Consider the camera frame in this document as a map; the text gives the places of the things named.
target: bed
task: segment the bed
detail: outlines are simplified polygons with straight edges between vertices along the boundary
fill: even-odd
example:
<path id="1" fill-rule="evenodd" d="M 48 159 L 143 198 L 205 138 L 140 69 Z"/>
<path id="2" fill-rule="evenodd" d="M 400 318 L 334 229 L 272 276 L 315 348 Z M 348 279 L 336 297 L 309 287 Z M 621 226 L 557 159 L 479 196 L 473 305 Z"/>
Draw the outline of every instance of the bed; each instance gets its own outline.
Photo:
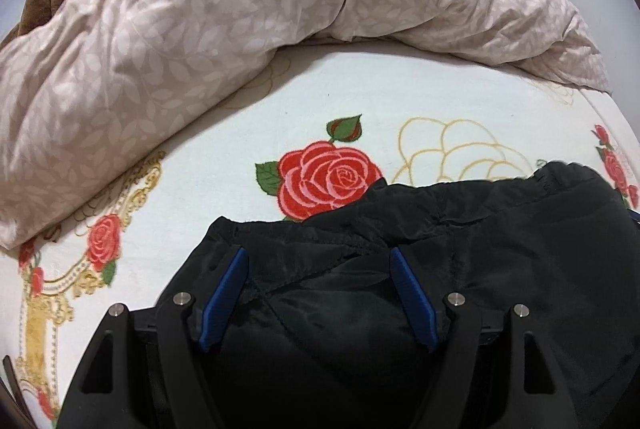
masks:
<path id="1" fill-rule="evenodd" d="M 316 39 L 280 48 L 209 111 L 202 85 L 188 88 L 202 93 L 189 104 L 201 116 L 159 146 L 156 121 L 182 105 L 164 86 L 129 130 L 122 121 L 82 139 L 96 167 L 110 136 L 123 151 L 132 139 L 155 147 L 0 258 L 2 349 L 39 427 L 55 424 L 107 308 L 155 303 L 219 216 L 302 221 L 356 200 L 380 177 L 412 186 L 526 178 L 550 160 L 594 168 L 638 209 L 640 146 L 607 93 L 543 79 L 530 64 L 489 67 L 388 37 Z M 65 178 L 81 187 L 106 175 L 80 165 Z M 28 194 L 43 202 L 37 189 Z"/>

